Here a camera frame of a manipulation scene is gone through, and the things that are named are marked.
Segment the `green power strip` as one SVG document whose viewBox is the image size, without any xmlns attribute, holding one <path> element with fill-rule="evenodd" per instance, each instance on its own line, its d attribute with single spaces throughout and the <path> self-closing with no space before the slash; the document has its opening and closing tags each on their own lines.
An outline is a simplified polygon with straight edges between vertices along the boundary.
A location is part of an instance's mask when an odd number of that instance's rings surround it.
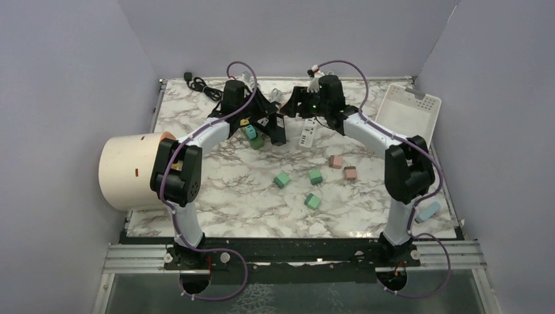
<svg viewBox="0 0 555 314">
<path fill-rule="evenodd" d="M 241 131 L 248 140 L 252 149 L 258 150 L 264 146 L 264 139 L 252 125 L 242 127 Z"/>
</svg>

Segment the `white power strip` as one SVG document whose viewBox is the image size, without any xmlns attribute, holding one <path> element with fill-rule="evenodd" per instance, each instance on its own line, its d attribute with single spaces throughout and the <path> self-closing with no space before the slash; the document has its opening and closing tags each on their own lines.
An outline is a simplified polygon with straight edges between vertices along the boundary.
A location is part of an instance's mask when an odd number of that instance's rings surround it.
<svg viewBox="0 0 555 314">
<path fill-rule="evenodd" d="M 315 138 L 315 131 L 317 129 L 316 118 L 305 119 L 302 128 L 302 133 L 299 139 L 299 147 L 301 148 L 311 148 Z"/>
</svg>

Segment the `black power strip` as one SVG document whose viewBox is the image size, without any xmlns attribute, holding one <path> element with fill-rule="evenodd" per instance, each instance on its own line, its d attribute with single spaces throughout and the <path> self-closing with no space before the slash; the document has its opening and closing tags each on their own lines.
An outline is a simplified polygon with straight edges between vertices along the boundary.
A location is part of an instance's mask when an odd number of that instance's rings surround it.
<svg viewBox="0 0 555 314">
<path fill-rule="evenodd" d="M 270 116 L 270 141 L 274 146 L 287 143 L 285 120 L 282 114 L 274 113 Z"/>
<path fill-rule="evenodd" d="M 264 117 L 256 121 L 253 125 L 260 132 L 267 134 L 269 121 L 268 117 Z"/>
</svg>

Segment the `pink USB charger plug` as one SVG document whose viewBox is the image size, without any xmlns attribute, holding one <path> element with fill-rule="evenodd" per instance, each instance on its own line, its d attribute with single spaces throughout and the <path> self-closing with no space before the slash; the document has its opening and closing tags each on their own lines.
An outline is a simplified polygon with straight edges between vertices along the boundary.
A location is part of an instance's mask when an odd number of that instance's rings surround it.
<svg viewBox="0 0 555 314">
<path fill-rule="evenodd" d="M 355 166 L 346 166 L 343 168 L 345 180 L 354 181 L 358 178 L 357 168 Z"/>
</svg>

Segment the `green USB charger plug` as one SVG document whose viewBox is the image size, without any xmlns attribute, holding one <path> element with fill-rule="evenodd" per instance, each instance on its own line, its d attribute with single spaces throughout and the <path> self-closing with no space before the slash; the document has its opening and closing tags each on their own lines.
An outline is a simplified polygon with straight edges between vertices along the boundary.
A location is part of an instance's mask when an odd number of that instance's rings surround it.
<svg viewBox="0 0 555 314">
<path fill-rule="evenodd" d="M 285 172 L 281 172 L 279 175 L 274 177 L 274 184 L 282 189 L 285 188 L 291 182 L 291 178 Z"/>
</svg>

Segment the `light green charger plug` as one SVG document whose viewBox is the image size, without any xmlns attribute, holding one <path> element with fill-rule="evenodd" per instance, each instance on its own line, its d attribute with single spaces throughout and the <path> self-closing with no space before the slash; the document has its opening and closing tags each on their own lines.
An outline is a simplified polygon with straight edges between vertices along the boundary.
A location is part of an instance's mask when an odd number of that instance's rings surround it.
<svg viewBox="0 0 555 314">
<path fill-rule="evenodd" d="M 304 200 L 304 205 L 311 210 L 317 210 L 321 205 L 321 199 L 313 193 L 309 193 Z"/>
</svg>

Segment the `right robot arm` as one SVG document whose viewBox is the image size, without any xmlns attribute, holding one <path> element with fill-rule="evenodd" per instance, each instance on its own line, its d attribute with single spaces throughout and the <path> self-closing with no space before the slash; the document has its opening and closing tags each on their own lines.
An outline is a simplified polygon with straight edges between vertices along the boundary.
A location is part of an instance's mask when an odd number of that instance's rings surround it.
<svg viewBox="0 0 555 314">
<path fill-rule="evenodd" d="M 414 216 L 410 205 L 428 193 L 435 182 L 432 159 L 425 139 L 406 137 L 375 123 L 361 109 L 348 105 L 336 75 L 312 79 L 309 86 L 296 86 L 279 110 L 290 117 L 322 117 L 328 127 L 354 139 L 384 160 L 384 183 L 391 196 L 385 229 L 378 242 L 378 259 L 386 266 L 401 261 L 412 241 L 409 223 Z"/>
</svg>

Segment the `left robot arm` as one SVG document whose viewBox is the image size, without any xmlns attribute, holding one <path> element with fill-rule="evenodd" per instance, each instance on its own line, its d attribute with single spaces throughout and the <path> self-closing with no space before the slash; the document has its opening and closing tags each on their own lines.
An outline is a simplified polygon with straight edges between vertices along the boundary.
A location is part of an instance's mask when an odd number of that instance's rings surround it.
<svg viewBox="0 0 555 314">
<path fill-rule="evenodd" d="M 189 268 L 199 268 L 206 259 L 206 252 L 200 247 L 204 233 L 194 204 L 200 191 L 203 155 L 232 137 L 241 128 L 242 120 L 252 124 L 263 118 L 269 120 L 266 134 L 283 144 L 285 130 L 283 118 L 278 115 L 278 102 L 266 98 L 257 86 L 229 80 L 201 126 L 184 137 L 163 139 L 158 145 L 150 189 L 171 215 L 175 241 L 184 247 L 181 260 Z"/>
</svg>

